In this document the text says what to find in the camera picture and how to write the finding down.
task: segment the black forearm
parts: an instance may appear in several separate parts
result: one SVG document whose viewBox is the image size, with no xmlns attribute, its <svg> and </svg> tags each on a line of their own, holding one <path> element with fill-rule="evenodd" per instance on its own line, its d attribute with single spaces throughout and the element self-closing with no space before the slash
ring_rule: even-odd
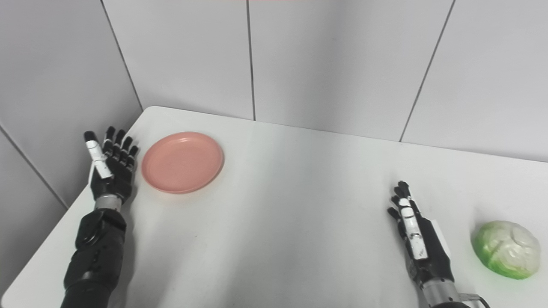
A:
<svg viewBox="0 0 548 308">
<path fill-rule="evenodd" d="M 61 308 L 107 306 L 122 268 L 125 228 L 120 213 L 112 209 L 99 208 L 82 218 Z"/>
</svg>

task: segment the white table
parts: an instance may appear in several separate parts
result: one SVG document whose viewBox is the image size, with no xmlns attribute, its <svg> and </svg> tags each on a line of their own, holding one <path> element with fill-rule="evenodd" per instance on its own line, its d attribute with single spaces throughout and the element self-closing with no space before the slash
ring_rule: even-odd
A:
<svg viewBox="0 0 548 308">
<path fill-rule="evenodd" d="M 125 206 L 124 266 L 112 307 L 418 307 L 404 251 L 386 213 L 410 183 L 437 219 L 460 292 L 493 308 L 545 307 L 547 257 L 532 278 L 490 272 L 470 234 L 485 221 L 522 224 L 548 247 L 548 164 L 150 107 L 129 134 L 144 152 L 197 131 L 225 153 L 219 176 L 186 195 L 156 191 L 138 172 Z M 89 188 L 28 262 L 4 308 L 57 308 Z"/>
</svg>

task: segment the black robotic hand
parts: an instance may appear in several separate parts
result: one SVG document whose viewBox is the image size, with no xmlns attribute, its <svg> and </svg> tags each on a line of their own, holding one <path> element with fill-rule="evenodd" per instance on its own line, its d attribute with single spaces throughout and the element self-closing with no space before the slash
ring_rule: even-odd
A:
<svg viewBox="0 0 548 308">
<path fill-rule="evenodd" d="M 449 256 L 432 222 L 424 218 L 411 198 L 409 185 L 398 182 L 388 213 L 396 220 L 409 256 L 408 271 L 423 292 L 429 307 L 468 308 L 454 285 Z"/>
<path fill-rule="evenodd" d="M 110 126 L 102 146 L 106 166 L 112 175 L 103 178 L 98 169 L 94 168 L 90 186 L 95 200 L 104 195 L 115 195 L 124 203 L 132 194 L 135 155 L 139 148 L 133 146 L 131 150 L 129 149 L 133 139 L 128 136 L 123 140 L 124 130 L 119 130 L 115 139 L 114 133 L 114 127 Z M 97 142 L 97 137 L 92 131 L 85 132 L 84 138 L 86 143 Z"/>
<path fill-rule="evenodd" d="M 433 278 L 454 281 L 449 256 L 432 222 L 422 216 L 411 198 L 409 185 L 400 181 L 394 192 L 396 195 L 391 200 L 397 209 L 391 207 L 388 213 L 396 219 L 399 235 L 405 242 L 410 258 L 408 270 L 413 281 L 418 286 Z"/>
</svg>

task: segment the silver wrist cylinder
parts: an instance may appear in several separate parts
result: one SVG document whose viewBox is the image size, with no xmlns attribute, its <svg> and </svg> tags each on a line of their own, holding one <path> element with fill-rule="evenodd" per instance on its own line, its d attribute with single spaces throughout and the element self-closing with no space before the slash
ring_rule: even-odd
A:
<svg viewBox="0 0 548 308">
<path fill-rule="evenodd" d="M 95 209 L 113 209 L 120 212 L 122 209 L 122 199 L 116 195 L 102 195 L 95 200 Z"/>
<path fill-rule="evenodd" d="M 455 301 L 460 303 L 460 295 L 455 288 L 455 283 L 451 280 L 434 278 L 430 279 L 421 287 L 424 297 L 429 307 Z"/>
</svg>

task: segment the cable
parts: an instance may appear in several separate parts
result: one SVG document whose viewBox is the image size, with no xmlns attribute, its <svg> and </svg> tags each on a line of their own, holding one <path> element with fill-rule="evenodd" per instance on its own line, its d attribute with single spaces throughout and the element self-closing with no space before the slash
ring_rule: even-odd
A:
<svg viewBox="0 0 548 308">
<path fill-rule="evenodd" d="M 485 301 L 485 300 L 483 299 L 483 297 L 480 296 L 480 297 L 479 297 L 479 301 L 483 304 L 483 306 L 484 306 L 485 308 L 491 308 L 491 307 L 489 306 L 489 304 L 487 304 L 487 301 Z"/>
</svg>

